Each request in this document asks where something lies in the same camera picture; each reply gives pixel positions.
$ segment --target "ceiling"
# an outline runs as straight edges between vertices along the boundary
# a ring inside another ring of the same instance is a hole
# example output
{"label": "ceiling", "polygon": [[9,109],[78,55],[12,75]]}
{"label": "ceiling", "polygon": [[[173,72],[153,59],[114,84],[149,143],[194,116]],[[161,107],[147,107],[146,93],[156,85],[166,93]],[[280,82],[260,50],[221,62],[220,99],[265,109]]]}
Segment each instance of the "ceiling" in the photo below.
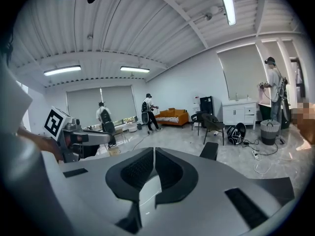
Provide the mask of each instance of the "ceiling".
{"label": "ceiling", "polygon": [[[234,0],[236,25],[222,0],[29,0],[14,29],[9,67],[41,87],[101,78],[152,79],[166,69],[229,40],[294,32],[297,19],[282,0]],[[44,71],[81,65],[79,72]],[[120,71],[142,66],[150,73]]]}

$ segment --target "fluorescent light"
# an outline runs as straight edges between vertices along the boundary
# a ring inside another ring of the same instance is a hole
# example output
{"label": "fluorescent light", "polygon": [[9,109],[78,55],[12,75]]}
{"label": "fluorescent light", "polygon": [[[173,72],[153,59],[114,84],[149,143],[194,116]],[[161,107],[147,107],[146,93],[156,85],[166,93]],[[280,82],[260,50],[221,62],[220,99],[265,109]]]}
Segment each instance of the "fluorescent light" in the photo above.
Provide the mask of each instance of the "fluorescent light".
{"label": "fluorescent light", "polygon": [[122,66],[120,70],[129,71],[129,72],[141,72],[141,73],[148,73],[150,71],[149,69],[146,69],[146,68],[129,67],[129,66]]}
{"label": "fluorescent light", "polygon": [[223,0],[223,4],[225,7],[225,12],[226,12],[226,17],[228,24],[230,26],[236,24],[236,19],[235,19],[235,11],[234,11],[234,4],[233,0]]}
{"label": "fluorescent light", "polygon": [[81,70],[80,66],[69,66],[69,67],[62,67],[62,68],[46,71],[44,72],[44,75],[50,76],[50,75],[55,75],[58,73],[66,73],[66,72],[79,71],[79,70]]}

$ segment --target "power strip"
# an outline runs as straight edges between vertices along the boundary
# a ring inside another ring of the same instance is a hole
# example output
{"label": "power strip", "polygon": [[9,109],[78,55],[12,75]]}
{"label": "power strip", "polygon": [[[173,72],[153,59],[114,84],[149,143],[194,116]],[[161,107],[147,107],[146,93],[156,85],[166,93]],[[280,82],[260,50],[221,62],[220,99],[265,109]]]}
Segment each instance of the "power strip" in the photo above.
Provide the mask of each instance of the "power strip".
{"label": "power strip", "polygon": [[258,156],[256,155],[256,151],[255,151],[255,150],[252,150],[252,155],[253,155],[253,157],[254,157],[257,161],[259,161]]}

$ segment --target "black office chair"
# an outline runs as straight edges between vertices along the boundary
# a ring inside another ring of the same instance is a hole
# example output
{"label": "black office chair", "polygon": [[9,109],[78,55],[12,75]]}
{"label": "black office chair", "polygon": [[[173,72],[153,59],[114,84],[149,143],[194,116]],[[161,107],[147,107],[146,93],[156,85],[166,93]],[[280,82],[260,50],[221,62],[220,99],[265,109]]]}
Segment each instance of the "black office chair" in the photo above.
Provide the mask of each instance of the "black office chair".
{"label": "black office chair", "polygon": [[223,145],[224,145],[224,130],[223,129],[225,128],[225,124],[222,122],[219,122],[218,118],[216,118],[215,116],[213,116],[211,114],[202,114],[201,116],[202,116],[204,123],[205,123],[205,126],[207,128],[205,140],[203,141],[203,144],[205,144],[205,142],[206,142],[206,137],[207,137],[208,132],[210,132],[212,130],[216,130],[216,131],[222,133]]}
{"label": "black office chair", "polygon": [[191,130],[192,130],[192,127],[193,127],[193,124],[195,122],[198,123],[198,135],[199,135],[199,126],[200,124],[203,122],[203,118],[202,118],[202,114],[205,114],[206,112],[203,111],[203,112],[197,112],[196,114],[192,115],[190,118],[191,118]]}

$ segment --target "person's arm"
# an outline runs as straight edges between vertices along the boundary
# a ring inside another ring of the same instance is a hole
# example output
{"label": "person's arm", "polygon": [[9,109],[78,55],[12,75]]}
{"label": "person's arm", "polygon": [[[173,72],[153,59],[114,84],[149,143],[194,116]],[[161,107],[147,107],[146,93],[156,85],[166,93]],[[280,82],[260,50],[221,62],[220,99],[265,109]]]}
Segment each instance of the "person's arm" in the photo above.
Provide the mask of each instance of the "person's arm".
{"label": "person's arm", "polygon": [[17,134],[18,136],[23,136],[33,141],[40,150],[53,153],[57,161],[63,161],[60,149],[54,139],[48,139],[44,136],[35,135],[21,127],[19,128]]}
{"label": "person's arm", "polygon": [[271,88],[272,85],[274,84],[275,78],[274,78],[274,72],[273,71],[268,71],[268,84],[266,85],[261,85],[260,88],[261,89],[267,89],[267,88]]}
{"label": "person's arm", "polygon": [[261,89],[271,88],[271,85],[269,85],[269,84],[261,85],[260,88]]}
{"label": "person's arm", "polygon": [[96,119],[98,119],[99,121],[101,121],[101,120],[100,120],[100,117],[99,117],[99,114],[98,114],[98,110],[97,110],[97,112],[96,112]]}
{"label": "person's arm", "polygon": [[158,109],[158,106],[153,105],[152,100],[150,100],[150,108],[156,108],[156,109]]}

